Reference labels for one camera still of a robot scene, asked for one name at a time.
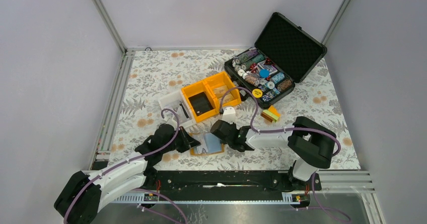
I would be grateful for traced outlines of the white VIP card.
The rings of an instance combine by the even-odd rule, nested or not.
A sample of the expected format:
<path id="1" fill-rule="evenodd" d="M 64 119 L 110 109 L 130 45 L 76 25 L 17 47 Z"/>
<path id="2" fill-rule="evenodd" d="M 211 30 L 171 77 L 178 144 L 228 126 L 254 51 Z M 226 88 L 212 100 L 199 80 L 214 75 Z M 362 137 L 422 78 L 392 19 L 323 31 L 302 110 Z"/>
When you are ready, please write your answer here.
<path id="1" fill-rule="evenodd" d="M 208 153 L 208 147 L 205 141 L 204 134 L 194 134 L 193 138 L 200 142 L 200 145 L 194 148 L 194 154 L 206 155 Z"/>

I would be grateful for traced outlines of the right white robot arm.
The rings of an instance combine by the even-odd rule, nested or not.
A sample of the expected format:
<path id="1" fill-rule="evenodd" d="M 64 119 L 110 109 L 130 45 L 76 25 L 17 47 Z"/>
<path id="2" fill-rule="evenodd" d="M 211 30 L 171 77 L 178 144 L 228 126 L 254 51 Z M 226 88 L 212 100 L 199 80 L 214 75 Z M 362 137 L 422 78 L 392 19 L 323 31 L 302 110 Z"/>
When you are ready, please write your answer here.
<path id="1" fill-rule="evenodd" d="M 303 116 L 281 129 L 253 130 L 251 126 L 238 129 L 234 123 L 218 120 L 210 132 L 239 152 L 266 147 L 290 148 L 299 157 L 289 175 L 290 186 L 297 190 L 303 189 L 317 170 L 330 168 L 336 155 L 334 148 L 340 149 L 334 132 Z"/>

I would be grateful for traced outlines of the yellow divided plastic bin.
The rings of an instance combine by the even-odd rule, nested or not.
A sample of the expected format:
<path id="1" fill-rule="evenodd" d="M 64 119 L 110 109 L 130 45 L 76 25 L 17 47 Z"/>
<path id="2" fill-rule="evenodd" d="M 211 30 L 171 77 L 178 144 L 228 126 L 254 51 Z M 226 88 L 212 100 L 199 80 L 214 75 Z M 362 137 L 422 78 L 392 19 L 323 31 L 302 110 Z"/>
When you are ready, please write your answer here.
<path id="1" fill-rule="evenodd" d="M 199 123 L 218 115 L 220 106 L 237 106 L 242 102 L 239 90 L 234 89 L 229 93 L 226 93 L 226 91 L 233 88 L 234 86 L 235 85 L 231 81 L 231 78 L 228 76 L 228 74 L 222 71 L 196 83 L 183 87 L 181 91 L 190 107 L 196 123 Z M 200 116 L 196 116 L 193 108 L 190 105 L 189 97 L 201 92 L 205 92 L 213 106 L 213 110 L 201 114 Z"/>

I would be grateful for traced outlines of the orange card holder wallet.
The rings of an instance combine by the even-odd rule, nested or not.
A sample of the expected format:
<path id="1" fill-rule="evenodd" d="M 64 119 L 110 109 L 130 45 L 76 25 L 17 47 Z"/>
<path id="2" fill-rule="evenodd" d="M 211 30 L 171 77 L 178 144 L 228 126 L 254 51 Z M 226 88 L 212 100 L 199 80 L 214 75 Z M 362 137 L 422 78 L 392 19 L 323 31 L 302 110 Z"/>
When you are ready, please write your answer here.
<path id="1" fill-rule="evenodd" d="M 190 135 L 193 137 L 194 134 L 201 134 L 201 133 L 191 133 Z M 206 155 L 195 155 L 194 148 L 192 148 L 190 150 L 191 156 L 210 156 L 210 155 L 220 154 L 225 151 L 225 147 L 221 143 L 219 138 L 214 136 L 212 133 L 203 133 L 203 134 L 208 147 L 208 153 Z"/>

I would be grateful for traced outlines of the clear plastic card bin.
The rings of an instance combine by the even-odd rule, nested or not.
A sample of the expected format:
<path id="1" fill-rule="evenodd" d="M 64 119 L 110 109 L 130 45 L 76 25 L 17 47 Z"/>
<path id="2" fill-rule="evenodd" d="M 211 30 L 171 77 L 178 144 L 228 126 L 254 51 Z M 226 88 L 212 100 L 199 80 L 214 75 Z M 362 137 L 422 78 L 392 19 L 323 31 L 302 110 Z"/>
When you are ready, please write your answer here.
<path id="1" fill-rule="evenodd" d="M 161 109 L 167 108 L 176 113 L 180 126 L 189 128 L 196 124 L 194 116 L 181 90 L 160 97 L 158 103 Z"/>

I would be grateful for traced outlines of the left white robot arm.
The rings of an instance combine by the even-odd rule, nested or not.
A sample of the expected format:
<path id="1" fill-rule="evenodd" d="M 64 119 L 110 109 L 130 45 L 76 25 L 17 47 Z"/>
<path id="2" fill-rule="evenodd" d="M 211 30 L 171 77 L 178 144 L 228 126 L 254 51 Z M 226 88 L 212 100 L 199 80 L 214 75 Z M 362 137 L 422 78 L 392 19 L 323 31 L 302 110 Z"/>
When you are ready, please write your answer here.
<path id="1" fill-rule="evenodd" d="M 126 192 L 157 187 L 155 165 L 164 154 L 184 153 L 200 144 L 183 127 L 161 124 L 124 160 L 89 174 L 74 173 L 57 197 L 54 209 L 66 223 L 90 223 L 103 207 Z"/>

